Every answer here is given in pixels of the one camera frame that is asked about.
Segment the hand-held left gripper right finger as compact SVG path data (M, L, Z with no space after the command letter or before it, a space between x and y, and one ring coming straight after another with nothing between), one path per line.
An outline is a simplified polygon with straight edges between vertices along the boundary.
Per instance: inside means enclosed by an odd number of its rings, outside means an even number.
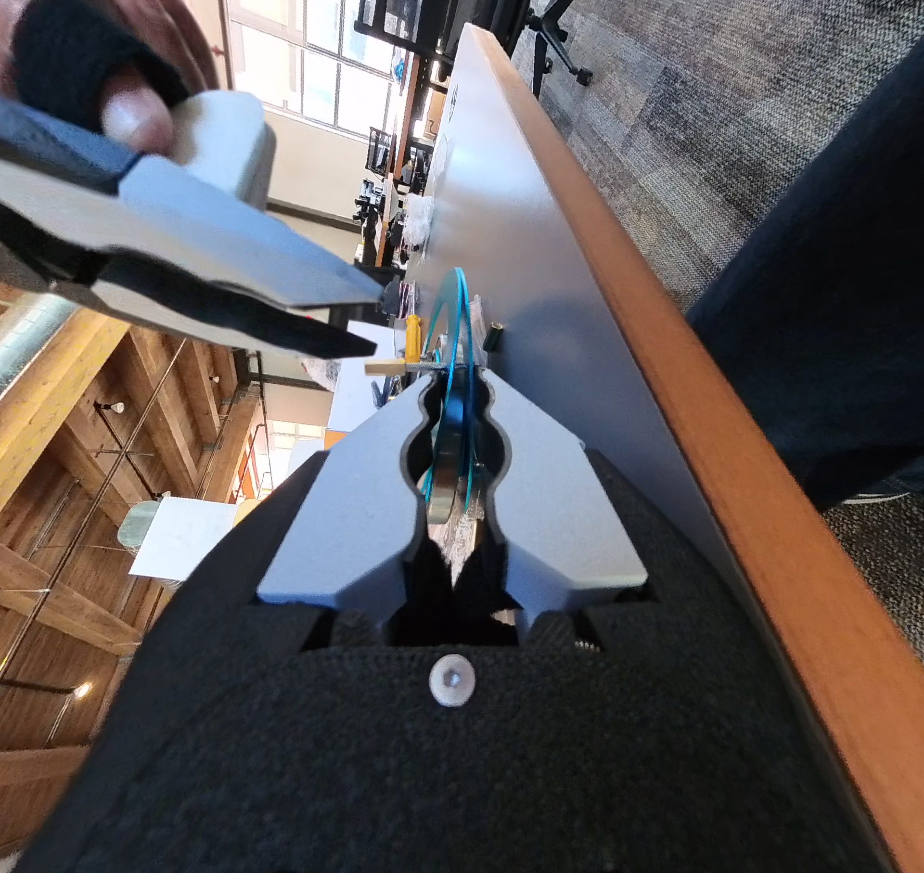
M496 373L477 382L482 559L524 642L542 613L613 602L649 576L581 440Z

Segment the blue round metal turntable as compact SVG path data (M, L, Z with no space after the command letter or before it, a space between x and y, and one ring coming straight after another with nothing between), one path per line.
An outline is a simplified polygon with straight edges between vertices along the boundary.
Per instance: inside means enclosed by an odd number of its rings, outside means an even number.
M473 319L473 298L461 268L449 270L435 296L423 339L423 356L436 366L443 388L438 421L432 428L433 462L422 478L431 526L449 522L457 504L474 500L483 477L476 374L484 368L484 336Z

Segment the white and tan carton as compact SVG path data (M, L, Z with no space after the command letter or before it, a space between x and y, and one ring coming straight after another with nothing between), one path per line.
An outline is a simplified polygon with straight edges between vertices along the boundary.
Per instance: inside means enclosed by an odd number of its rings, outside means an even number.
M128 573L168 585L185 582L206 554L258 503L168 496L134 505L117 533L118 540L133 553Z

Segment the clear plastic bag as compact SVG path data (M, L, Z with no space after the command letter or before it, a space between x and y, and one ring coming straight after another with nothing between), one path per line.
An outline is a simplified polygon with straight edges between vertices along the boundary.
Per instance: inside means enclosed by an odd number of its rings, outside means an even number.
M480 497L472 495L467 506L465 498L457 496L446 522L428 526L430 538L441 551L453 586L480 542L482 523Z

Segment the grey desk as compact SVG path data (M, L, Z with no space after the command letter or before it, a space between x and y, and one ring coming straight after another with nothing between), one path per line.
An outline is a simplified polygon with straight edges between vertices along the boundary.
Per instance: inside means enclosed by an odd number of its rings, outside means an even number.
M497 39L464 27L426 189L431 312L462 268L491 369L599 450L745 609L888 871L923 869L922 663Z

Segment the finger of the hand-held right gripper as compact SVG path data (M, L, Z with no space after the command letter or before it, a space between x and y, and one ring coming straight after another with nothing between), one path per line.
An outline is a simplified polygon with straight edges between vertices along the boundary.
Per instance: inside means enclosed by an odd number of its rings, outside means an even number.
M372 304L382 287L225 191L159 156L96 185L2 157L2 205L51 239L52 278L91 289L117 258L186 275L283 310Z
M376 351L358 334L145 257L78 256L51 263L51 280L63 295L112 317L229 347L318 359L366 359Z

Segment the paned window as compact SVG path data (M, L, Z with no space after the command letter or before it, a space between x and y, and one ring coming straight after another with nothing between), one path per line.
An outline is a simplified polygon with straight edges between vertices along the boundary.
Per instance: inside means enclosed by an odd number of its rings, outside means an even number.
M365 138L394 125L394 49L355 30L360 0L225 0L236 90Z

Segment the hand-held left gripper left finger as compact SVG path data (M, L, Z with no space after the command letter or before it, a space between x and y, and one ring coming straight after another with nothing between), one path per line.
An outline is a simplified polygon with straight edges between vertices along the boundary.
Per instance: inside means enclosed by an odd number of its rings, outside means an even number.
M426 535L420 485L442 379L422 374L329 452L260 581L261 602L356 611L377 628L405 606L406 571Z

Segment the person's blue jeans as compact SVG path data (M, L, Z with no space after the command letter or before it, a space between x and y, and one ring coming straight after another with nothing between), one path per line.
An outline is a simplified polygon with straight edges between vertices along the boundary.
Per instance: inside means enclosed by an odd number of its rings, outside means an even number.
M922 494L921 39L687 322L817 510Z

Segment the clear bag of white parts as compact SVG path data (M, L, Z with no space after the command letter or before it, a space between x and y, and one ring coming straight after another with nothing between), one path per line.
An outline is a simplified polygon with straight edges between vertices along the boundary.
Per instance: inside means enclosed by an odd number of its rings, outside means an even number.
M433 226L435 200L431 196L408 194L404 206L402 242L408 249L421 249Z

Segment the person's right hand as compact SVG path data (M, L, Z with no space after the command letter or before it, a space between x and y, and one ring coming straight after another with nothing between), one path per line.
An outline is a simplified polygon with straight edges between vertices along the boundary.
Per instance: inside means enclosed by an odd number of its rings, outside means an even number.
M14 30L33 0L1 0L2 96L15 99ZM209 43L184 0L86 0L120 22L179 73L192 94L217 90L220 81ZM171 105L138 65L118 64L95 93L104 135L136 151L166 154L174 129Z

